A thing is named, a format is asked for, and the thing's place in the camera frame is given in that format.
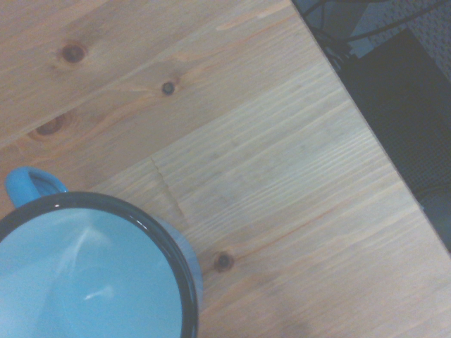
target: cable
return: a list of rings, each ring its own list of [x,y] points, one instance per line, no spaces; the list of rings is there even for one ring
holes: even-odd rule
[[[424,202],[424,199],[429,194],[440,193],[440,192],[451,194],[451,183],[445,183],[445,184],[427,187],[427,188],[423,188],[423,189],[413,190],[412,194],[415,196],[415,198],[418,200],[418,202],[420,204],[422,204]]]
[[[361,4],[372,4],[377,2],[387,2],[391,0],[319,0],[312,7],[307,9],[305,12],[301,12],[303,17],[307,17],[311,12],[315,11],[318,7],[324,5],[326,2],[345,2],[345,3],[361,3]]]
[[[351,42],[351,41],[355,41],[355,40],[360,40],[360,39],[364,39],[365,37],[371,37],[373,35],[385,32],[387,30],[391,30],[399,25],[402,25],[403,23],[408,23],[409,21],[418,18],[419,16],[426,14],[430,11],[432,11],[433,9],[436,9],[437,7],[447,3],[449,0],[440,0],[435,2],[433,5],[429,6],[429,7],[425,7],[423,9],[421,9],[420,11],[416,12],[415,14],[412,14],[410,16],[405,17],[404,19],[401,19],[399,21],[396,21],[394,23],[390,23],[388,25],[385,25],[381,28],[378,28],[377,30],[372,30],[370,32],[366,32],[366,33],[362,33],[362,34],[358,34],[358,35],[354,35],[352,37],[348,37],[347,39],[340,39],[341,42]]]
[[[334,49],[334,51],[337,54],[342,54],[346,56],[347,58],[350,57],[350,46],[345,43],[341,42],[340,40],[332,37],[328,33],[324,32],[323,30],[320,30],[316,27],[309,27],[311,32],[314,34],[315,38],[321,40],[323,43],[327,44],[330,48]]]

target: black cable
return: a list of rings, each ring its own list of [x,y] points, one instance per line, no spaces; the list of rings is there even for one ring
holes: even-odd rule
[[[351,48],[345,42],[341,42],[340,40],[332,37],[328,33],[320,30],[316,27],[309,27],[311,32],[314,34],[315,38],[321,40],[322,42],[327,43],[336,53],[346,55],[347,58],[350,57]]]
[[[418,202],[420,204],[422,204],[424,202],[424,199],[429,194],[438,193],[438,192],[451,194],[451,183],[445,183],[445,184],[427,187],[427,188],[423,188],[423,189],[413,190],[412,194],[416,197]]]
[[[342,69],[350,59],[349,54],[343,52],[341,47],[337,47],[333,41],[328,40],[323,35],[316,35],[316,41],[336,71]]]
[[[318,7],[324,5],[326,2],[345,2],[345,3],[361,3],[361,4],[372,4],[377,2],[387,2],[391,0],[319,0],[312,7],[307,9],[305,12],[301,12],[303,17],[308,16],[311,12],[315,11]]]
[[[351,42],[351,41],[355,41],[355,40],[360,40],[360,39],[364,39],[365,37],[371,37],[373,35],[385,32],[387,30],[391,30],[399,25],[402,25],[404,23],[408,23],[409,21],[418,18],[419,16],[426,14],[430,11],[432,11],[433,9],[436,9],[437,7],[447,3],[449,0],[440,0],[435,2],[433,5],[429,6],[429,7],[425,7],[422,10],[416,12],[415,14],[412,14],[410,16],[407,16],[401,20],[395,21],[394,23],[390,23],[388,25],[385,25],[381,28],[378,28],[377,30],[372,30],[370,32],[366,32],[366,33],[362,33],[362,34],[358,34],[358,35],[354,35],[352,37],[348,37],[347,39],[340,39],[341,42]]]

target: blue enamel mug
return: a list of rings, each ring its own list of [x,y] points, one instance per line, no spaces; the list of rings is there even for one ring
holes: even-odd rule
[[[194,338],[202,274],[186,239],[102,194],[23,167],[0,220],[0,337]]]

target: wood grain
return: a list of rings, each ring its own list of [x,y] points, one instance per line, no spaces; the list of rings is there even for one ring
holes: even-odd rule
[[[450,257],[289,1],[52,5],[2,4],[1,179],[35,165],[172,223],[200,338],[451,336]]]
[[[246,21],[243,13],[247,12],[250,14]],[[141,60],[143,65],[102,87],[91,99],[64,110],[63,127],[55,134],[43,137],[32,130],[35,124],[29,125],[27,134],[0,149],[0,179],[19,164],[31,164],[51,170],[71,189],[90,189],[283,83],[318,57],[308,32],[299,30],[299,17],[287,1],[280,2],[277,8],[271,1],[244,1],[234,11],[216,8],[210,21],[197,24],[197,29],[177,44],[162,47],[155,57]],[[290,52],[281,54],[282,48]],[[96,57],[90,52],[86,63]],[[241,63],[246,67],[240,69]],[[84,81],[84,72],[89,72],[85,67],[90,65],[72,70],[77,81]],[[171,96],[161,92],[167,81],[175,83]],[[32,111],[41,117],[47,114],[36,103]],[[14,119],[8,111],[1,116]],[[3,125],[13,128],[6,121]],[[1,203],[8,204],[7,200],[0,194]]]

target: black mug rim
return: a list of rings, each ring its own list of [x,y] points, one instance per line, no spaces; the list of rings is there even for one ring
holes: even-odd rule
[[[126,201],[94,192],[64,192],[31,201],[0,220],[1,242],[15,229],[45,213],[61,209],[87,208],[106,211],[132,223],[143,231],[166,257],[178,284],[182,303],[180,338],[195,338],[199,309],[194,279],[182,251],[169,233],[150,215]]]

